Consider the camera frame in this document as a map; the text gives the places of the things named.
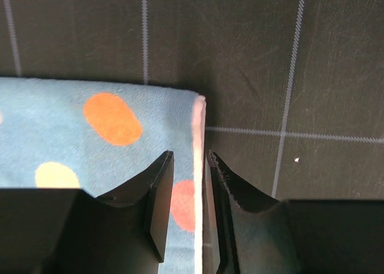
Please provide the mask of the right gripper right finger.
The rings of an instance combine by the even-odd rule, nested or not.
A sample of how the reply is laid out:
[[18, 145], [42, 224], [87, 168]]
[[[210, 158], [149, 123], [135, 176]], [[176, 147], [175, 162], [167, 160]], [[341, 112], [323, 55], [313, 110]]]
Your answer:
[[280, 201], [212, 151], [205, 171], [214, 273], [383, 272], [383, 201]]

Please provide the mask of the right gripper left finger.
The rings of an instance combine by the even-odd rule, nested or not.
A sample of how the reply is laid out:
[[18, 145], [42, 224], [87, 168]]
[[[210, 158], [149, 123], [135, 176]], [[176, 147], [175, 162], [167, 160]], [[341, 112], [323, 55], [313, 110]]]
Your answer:
[[157, 273], [173, 152], [115, 189], [1, 189], [2, 273]]

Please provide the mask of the orange patterned towel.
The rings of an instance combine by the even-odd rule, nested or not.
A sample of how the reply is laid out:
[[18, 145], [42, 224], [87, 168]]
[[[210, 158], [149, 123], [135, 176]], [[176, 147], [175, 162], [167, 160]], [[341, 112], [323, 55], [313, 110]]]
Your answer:
[[1, 79], [1, 186], [97, 197], [164, 151], [175, 159], [161, 273], [202, 273], [205, 97], [111, 82]]

